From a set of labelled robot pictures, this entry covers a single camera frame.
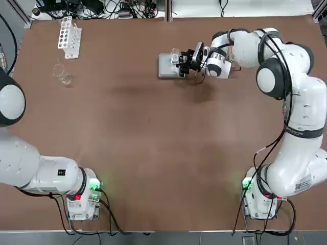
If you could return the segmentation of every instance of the green indicator light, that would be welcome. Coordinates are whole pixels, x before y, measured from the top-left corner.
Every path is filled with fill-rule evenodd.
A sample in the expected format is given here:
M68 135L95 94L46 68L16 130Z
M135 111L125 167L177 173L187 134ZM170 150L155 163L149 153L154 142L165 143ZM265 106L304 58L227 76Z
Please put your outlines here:
M251 188L252 183L251 183L251 178L247 177L243 180L243 188Z
M98 179L90 179L90 188L93 190L100 189L100 181Z

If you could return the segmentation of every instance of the floor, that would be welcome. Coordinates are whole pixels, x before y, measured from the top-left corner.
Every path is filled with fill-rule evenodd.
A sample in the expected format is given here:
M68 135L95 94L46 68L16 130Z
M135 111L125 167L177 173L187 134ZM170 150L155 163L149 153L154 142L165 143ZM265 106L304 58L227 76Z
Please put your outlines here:
M101 244L110 245L242 245L243 237L251 236L237 232L233 237L231 232L156 232L149 236L143 233L135 233L128 236L116 235L110 237L101 234ZM0 233L1 245L72 245L79 238L79 235L68 236L64 232L41 232L37 233ZM307 231L293 232L290 235L290 245L319 245L325 244L327 232ZM275 237L264 234L261 239L262 245L287 245L287 237ZM98 245L99 237L83 236L75 244L77 245Z

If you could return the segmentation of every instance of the wires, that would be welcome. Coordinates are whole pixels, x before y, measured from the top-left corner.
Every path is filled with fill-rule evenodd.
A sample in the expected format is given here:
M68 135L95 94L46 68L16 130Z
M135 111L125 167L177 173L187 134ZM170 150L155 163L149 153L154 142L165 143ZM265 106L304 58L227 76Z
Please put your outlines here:
M220 5L220 8L221 8L220 17L224 17L224 10L225 10L225 8L226 8L226 6L227 6L227 4L228 4L228 0L226 0L226 3L225 3L225 5L224 5L224 7L222 7L222 5L221 5L221 1L222 1L222 0L218 0L218 1L219 1L219 5Z
M138 0L136 0L135 2L135 6L137 9L137 14L144 19L152 19L155 18L159 11L157 10L157 13L154 13L154 10L156 9L156 4L155 3L151 3L149 4L148 1L145 1L145 5L142 6Z
M8 28L11 36L12 36L12 39L14 41L14 46L15 46L15 56L14 56L14 61L12 62L9 70L7 71L7 74L9 75L11 73L11 71L13 70L15 64L16 64L16 61L17 61L17 56L18 56L18 44L17 44L17 40L16 40L16 37L15 37L15 34L14 32L12 31L10 25L8 24L8 22L6 21L6 19L0 14L0 19L4 22L4 24L6 25L6 27Z
M83 237L83 235L81 235L80 237L78 237L78 238L74 241L73 245L75 245L75 244L78 242L78 240L81 239L82 237Z
M70 236L71 235L74 235L74 233L69 233L68 230L66 229L65 224L63 222L63 218L62 218L62 213L61 213L61 209L60 209L60 206L59 206L59 202L58 202L57 199L54 199L54 200L55 200L55 202L57 204L57 207L58 207L58 211L59 211L59 215L60 215L61 224L62 224L63 229L65 230L65 232L66 232L67 235L70 235Z
M107 194L105 193L104 190L101 190L101 192L106 196L106 198L108 198L108 196L107 196ZM103 206L105 206L105 208L108 210L108 212L109 212L109 214L111 215L111 218L112 218L113 223L114 223L114 225L116 226L117 230L118 230L122 235L130 235L130 234L131 234L130 232L125 232L125 231L123 231L123 230L119 227L119 225L118 225L118 223L117 223L117 220L116 220L116 218L114 217L114 215L113 215L113 213L112 213L112 211L111 211L111 209L110 209L109 204L106 204L103 200L100 200L100 203L101 203Z

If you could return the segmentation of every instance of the glass cup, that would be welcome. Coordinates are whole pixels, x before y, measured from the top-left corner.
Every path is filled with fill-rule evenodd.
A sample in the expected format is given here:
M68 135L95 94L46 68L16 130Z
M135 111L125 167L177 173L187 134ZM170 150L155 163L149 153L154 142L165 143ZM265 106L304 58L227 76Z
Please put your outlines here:
M56 77L65 87L72 86L73 76L65 70L65 65L58 63L53 67L53 76Z

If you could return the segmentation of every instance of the label sticker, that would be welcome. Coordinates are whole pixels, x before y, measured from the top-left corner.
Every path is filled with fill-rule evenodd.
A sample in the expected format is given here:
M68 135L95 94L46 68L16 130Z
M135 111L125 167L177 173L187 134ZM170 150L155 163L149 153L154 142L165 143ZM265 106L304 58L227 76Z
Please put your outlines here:
M311 174L308 174L307 176L303 177L299 183L295 184L294 193L299 193L301 191L309 189L310 186L311 186Z

